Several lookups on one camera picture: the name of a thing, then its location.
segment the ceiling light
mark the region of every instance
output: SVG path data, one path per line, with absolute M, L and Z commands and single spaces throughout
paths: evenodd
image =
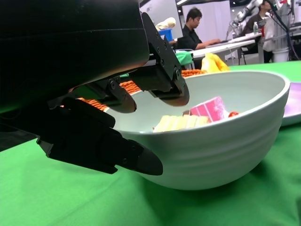
M 181 0 L 181 1 L 179 1 L 178 3 L 177 3 L 177 5 L 181 5 L 181 4 L 183 4 L 183 3 L 185 3 L 185 2 L 187 2 L 188 0 Z

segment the person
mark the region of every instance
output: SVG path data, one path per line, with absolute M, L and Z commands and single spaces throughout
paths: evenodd
M 254 23 L 257 22 L 258 24 L 258 28 L 259 31 L 261 32 L 262 28 L 265 25 L 265 17 L 266 17 L 266 13 L 271 9 L 270 4 L 267 1 L 263 1 L 263 3 L 260 5 L 259 7 L 259 13 L 252 16 L 248 22 L 246 23 L 243 31 L 241 32 L 241 36 L 245 36 L 248 33 L 252 33 L 253 32 L 253 26 Z M 248 48 L 248 53 L 249 54 L 254 54 L 254 53 L 258 53 L 258 42 L 260 40 L 260 37 L 258 37 L 255 41 L 255 44 L 251 44 L 249 46 L 246 46 Z M 264 63 L 269 63 L 270 60 L 273 57 L 273 52 L 267 52 L 267 51 L 263 51 L 263 58 L 264 58 Z
M 183 37 L 179 38 L 176 44 L 176 49 L 192 49 L 198 50 L 206 48 L 209 45 L 220 43 L 219 39 L 214 39 L 206 42 L 202 42 L 199 39 L 195 29 L 198 27 L 202 18 L 202 13 L 198 8 L 192 8 L 186 18 L 186 24 L 183 28 Z M 201 69 L 202 60 L 194 60 L 194 66 L 196 69 Z

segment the pink block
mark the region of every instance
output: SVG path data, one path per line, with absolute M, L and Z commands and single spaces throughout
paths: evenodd
M 210 121 L 224 119 L 225 105 L 221 97 L 215 97 L 190 109 L 190 113 L 197 116 L 207 116 Z

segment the green table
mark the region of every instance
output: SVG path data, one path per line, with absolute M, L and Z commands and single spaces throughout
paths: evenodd
M 301 81 L 300 62 L 236 66 Z M 125 169 L 106 175 L 54 161 L 31 141 L 0 153 L 1 226 L 299 226 L 301 127 L 228 185 L 184 192 Z

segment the white bowl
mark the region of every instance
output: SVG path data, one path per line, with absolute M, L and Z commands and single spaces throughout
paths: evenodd
M 172 107 L 148 92 L 133 95 L 138 109 L 115 117 L 123 137 L 151 149 L 162 161 L 162 176 L 141 175 L 174 189 L 202 190 L 239 179 L 265 157 L 284 115 L 290 81 L 278 74 L 236 71 L 186 79 L 187 106 Z M 152 133 L 163 115 L 182 115 L 200 102 L 221 96 L 228 111 L 240 115 L 201 128 Z

